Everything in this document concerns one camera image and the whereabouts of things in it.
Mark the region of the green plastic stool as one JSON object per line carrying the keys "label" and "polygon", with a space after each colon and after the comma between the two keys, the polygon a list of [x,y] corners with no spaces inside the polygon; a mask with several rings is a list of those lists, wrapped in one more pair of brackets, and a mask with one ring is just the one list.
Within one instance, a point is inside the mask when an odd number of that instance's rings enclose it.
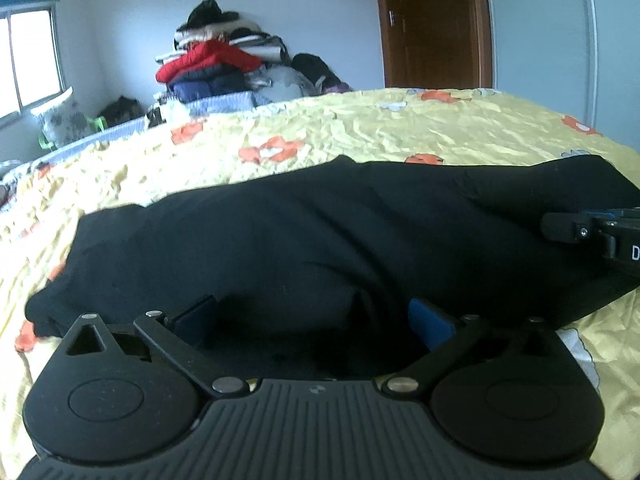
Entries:
{"label": "green plastic stool", "polygon": [[[106,119],[103,116],[97,118],[88,117],[87,120],[88,125],[90,126],[90,129],[93,133],[102,132],[107,127]],[[43,151],[53,152],[55,150],[55,144],[48,141],[46,136],[42,132],[39,133],[38,143]]]}

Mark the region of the floral pillow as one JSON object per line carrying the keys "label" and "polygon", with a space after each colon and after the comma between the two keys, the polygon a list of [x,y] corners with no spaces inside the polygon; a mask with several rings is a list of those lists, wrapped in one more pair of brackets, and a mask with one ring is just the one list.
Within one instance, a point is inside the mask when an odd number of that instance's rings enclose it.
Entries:
{"label": "floral pillow", "polygon": [[80,108],[72,87],[33,108],[30,114],[38,122],[38,143],[43,150],[56,150],[94,133],[92,123]]}

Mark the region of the brown wooden door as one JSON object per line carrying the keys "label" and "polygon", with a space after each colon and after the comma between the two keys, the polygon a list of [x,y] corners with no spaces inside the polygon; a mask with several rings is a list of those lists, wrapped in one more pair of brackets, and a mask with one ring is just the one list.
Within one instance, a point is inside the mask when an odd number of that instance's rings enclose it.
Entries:
{"label": "brown wooden door", "polygon": [[490,88],[488,0],[378,0],[387,87]]}

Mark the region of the grey patterned blanket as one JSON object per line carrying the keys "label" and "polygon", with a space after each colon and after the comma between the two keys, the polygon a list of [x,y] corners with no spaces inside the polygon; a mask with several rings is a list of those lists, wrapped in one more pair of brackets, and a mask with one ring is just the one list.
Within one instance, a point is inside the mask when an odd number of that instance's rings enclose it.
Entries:
{"label": "grey patterned blanket", "polygon": [[48,162],[21,162],[18,159],[1,163],[1,210],[9,208],[17,193],[17,185],[29,174],[38,174],[50,168]]}

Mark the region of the black pants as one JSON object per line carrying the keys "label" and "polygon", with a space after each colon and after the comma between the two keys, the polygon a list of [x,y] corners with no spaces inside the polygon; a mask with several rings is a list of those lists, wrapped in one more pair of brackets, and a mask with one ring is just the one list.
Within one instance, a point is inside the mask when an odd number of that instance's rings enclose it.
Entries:
{"label": "black pants", "polygon": [[125,324],[212,297],[204,334],[235,374],[383,375],[419,354],[413,299],[559,327],[635,289],[605,258],[549,240],[542,219],[638,203],[598,156],[530,167],[341,156],[87,214],[25,314],[38,336],[61,337],[84,313]]}

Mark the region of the pile of clothes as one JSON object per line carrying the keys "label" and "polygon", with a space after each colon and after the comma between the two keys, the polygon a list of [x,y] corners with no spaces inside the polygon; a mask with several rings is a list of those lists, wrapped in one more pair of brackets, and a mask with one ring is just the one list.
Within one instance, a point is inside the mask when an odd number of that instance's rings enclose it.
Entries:
{"label": "pile of clothes", "polygon": [[184,104],[244,92],[270,104],[352,90],[322,58],[289,54],[280,37],[216,0],[191,11],[175,31],[174,50],[156,62],[156,82]]}

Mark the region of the blue striped mattress edge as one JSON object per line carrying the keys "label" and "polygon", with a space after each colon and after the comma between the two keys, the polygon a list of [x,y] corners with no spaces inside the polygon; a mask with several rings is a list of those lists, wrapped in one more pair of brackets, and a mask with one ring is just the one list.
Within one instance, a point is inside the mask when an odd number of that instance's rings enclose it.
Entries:
{"label": "blue striped mattress edge", "polygon": [[191,119],[208,116],[214,113],[247,112],[258,106],[270,105],[274,101],[264,95],[262,90],[244,89],[240,92],[218,94],[218,96],[194,96],[190,102],[183,101],[181,96],[172,92],[160,92],[156,102],[146,110],[144,116],[119,126],[93,133],[72,144],[57,148],[53,152],[44,153],[32,162],[58,162],[70,155],[79,153],[94,141],[114,141],[128,138],[136,132],[154,128],[164,122],[184,124]]}

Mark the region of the window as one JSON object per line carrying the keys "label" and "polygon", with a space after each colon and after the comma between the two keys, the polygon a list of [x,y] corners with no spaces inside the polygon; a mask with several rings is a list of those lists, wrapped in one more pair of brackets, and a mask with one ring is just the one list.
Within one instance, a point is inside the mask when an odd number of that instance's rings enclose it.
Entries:
{"label": "window", "polygon": [[65,90],[53,3],[1,9],[1,125]]}

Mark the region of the dark bag on floor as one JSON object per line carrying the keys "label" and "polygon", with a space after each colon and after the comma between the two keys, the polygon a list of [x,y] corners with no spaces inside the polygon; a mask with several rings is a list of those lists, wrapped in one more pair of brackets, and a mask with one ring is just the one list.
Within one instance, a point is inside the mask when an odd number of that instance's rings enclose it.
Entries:
{"label": "dark bag on floor", "polygon": [[100,110],[98,116],[105,119],[108,128],[112,128],[143,117],[144,109],[137,99],[121,96]]}

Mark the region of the yellow carrot-print bedsheet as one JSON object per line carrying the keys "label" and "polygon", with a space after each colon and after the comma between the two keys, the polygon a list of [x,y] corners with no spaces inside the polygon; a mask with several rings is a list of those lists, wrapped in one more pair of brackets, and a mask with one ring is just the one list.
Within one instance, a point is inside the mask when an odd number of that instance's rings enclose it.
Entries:
{"label": "yellow carrot-print bedsheet", "polygon": [[311,167],[355,162],[529,166],[599,155],[629,180],[639,155],[573,117],[496,90],[375,90],[329,94],[168,122],[94,141],[17,185],[1,211],[1,474],[34,456],[22,407],[58,343],[20,353],[14,341],[27,299],[61,269],[78,219],[127,204]]}

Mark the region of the white wardrobe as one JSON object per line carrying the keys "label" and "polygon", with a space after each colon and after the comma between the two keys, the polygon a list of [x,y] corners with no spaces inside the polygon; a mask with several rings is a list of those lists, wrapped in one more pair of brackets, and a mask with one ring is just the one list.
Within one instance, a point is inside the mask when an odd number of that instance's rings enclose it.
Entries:
{"label": "white wardrobe", "polygon": [[497,89],[639,146],[639,0],[488,0]]}

